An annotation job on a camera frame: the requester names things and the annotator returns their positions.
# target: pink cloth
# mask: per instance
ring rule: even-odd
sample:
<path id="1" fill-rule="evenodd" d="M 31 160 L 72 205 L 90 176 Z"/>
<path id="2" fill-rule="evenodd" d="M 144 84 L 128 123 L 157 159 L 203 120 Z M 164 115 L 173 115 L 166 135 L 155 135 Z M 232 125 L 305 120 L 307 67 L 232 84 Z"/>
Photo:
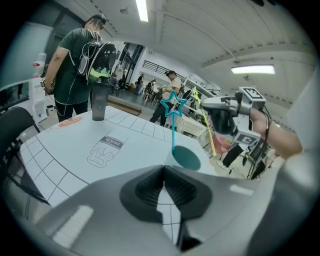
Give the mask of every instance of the pink cloth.
<path id="1" fill-rule="evenodd" d="M 227 140 L 224 137 L 217 136 L 215 134 L 212 135 L 213 144 L 215 152 L 219 155 L 222 155 L 225 152 L 230 150 L 230 145 L 227 143 Z"/>

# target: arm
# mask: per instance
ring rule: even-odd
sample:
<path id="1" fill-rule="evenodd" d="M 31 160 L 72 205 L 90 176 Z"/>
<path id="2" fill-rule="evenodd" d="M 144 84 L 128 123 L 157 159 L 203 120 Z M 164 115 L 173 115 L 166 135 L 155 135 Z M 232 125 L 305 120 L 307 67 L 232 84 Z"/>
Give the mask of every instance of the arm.
<path id="1" fill-rule="evenodd" d="M 252 120 L 253 130 L 261 134 L 261 138 L 266 138 L 266 117 L 256 109 L 251 109 L 250 118 Z M 269 134 L 266 141 L 275 151 L 285 160 L 289 157 L 299 154 L 303 148 L 296 134 L 285 131 L 276 126 L 273 122 L 269 128 Z"/>
<path id="2" fill-rule="evenodd" d="M 51 90 L 51 84 L 68 52 L 69 50 L 64 48 L 56 49 L 45 75 L 45 90 L 47 92 Z"/>
<path id="3" fill-rule="evenodd" d="M 76 28 L 70 31 L 60 42 L 58 48 L 56 49 L 45 75 L 45 90 L 46 92 L 51 91 L 51 83 L 53 82 L 58 70 L 66 58 L 67 54 L 71 48 L 76 44 L 82 29 Z"/>

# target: fluorescent light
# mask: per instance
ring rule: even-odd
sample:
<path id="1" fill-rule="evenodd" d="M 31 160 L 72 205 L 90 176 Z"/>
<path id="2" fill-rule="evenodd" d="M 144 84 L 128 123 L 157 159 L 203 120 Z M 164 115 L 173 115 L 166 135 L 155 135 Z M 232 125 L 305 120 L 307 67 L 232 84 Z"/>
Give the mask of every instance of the fluorescent light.
<path id="1" fill-rule="evenodd" d="M 135 0 L 136 6 L 138 7 L 138 12 L 140 20 L 143 22 L 148 22 L 148 12 L 146 0 Z"/>
<path id="2" fill-rule="evenodd" d="M 275 74 L 274 65 L 234 66 L 231 71 L 234 74 Z"/>

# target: ceiling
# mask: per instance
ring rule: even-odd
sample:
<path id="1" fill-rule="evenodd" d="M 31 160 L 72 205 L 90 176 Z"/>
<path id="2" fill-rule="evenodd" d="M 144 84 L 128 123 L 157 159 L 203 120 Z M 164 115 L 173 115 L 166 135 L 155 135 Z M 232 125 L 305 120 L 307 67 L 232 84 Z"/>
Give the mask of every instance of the ceiling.
<path id="1" fill-rule="evenodd" d="M 151 47 L 232 92 L 254 86 L 266 99 L 290 108 L 306 86 L 316 61 L 312 43 L 282 7 L 265 0 L 146 0 L 149 22 L 135 0 L 57 0 L 82 19 L 97 12 L 108 19 L 112 40 Z M 120 9 L 128 9 L 122 14 Z M 275 74 L 233 74 L 231 67 L 273 64 Z"/>

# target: human hand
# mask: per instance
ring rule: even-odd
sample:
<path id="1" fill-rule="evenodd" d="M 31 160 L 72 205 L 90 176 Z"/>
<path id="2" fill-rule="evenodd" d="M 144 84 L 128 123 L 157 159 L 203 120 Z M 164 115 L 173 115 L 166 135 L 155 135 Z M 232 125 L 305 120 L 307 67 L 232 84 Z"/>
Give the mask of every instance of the human hand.
<path id="1" fill-rule="evenodd" d="M 46 86 L 44 86 L 44 91 L 45 91 L 45 93 L 48 94 L 48 95 L 54 94 L 54 92 L 52 91 L 52 88 L 48 89 Z"/>
<path id="2" fill-rule="evenodd" d="M 251 108 L 250 119 L 252 120 L 252 130 L 261 135 L 261 139 L 266 139 L 267 119 L 266 116 L 255 108 Z"/>

